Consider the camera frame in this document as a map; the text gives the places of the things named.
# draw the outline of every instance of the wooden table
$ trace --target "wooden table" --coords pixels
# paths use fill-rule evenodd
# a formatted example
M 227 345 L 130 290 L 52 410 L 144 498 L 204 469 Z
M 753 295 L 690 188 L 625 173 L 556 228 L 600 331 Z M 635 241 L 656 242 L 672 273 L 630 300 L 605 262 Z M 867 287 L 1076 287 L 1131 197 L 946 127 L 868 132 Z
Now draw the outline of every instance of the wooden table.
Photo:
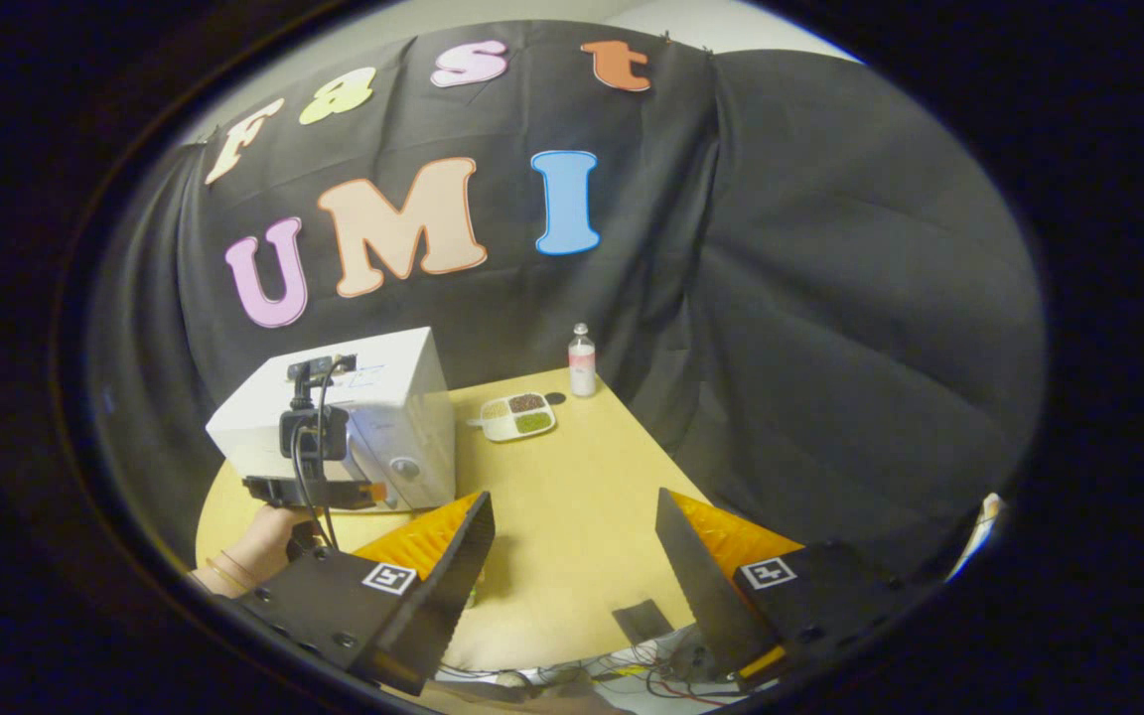
M 445 662 L 494 670 L 551 666 L 628 648 L 617 607 L 652 598 L 674 628 L 694 619 L 656 538 L 660 487 L 705 500 L 603 383 L 554 406 L 549 432 L 491 443 L 464 423 L 483 403 L 569 392 L 567 370 L 455 389 L 458 493 L 492 493 L 496 535 L 476 605 L 463 612 Z M 197 561 L 235 542 L 259 500 L 223 464 L 197 526 Z M 410 515 L 335 515 L 352 551 Z

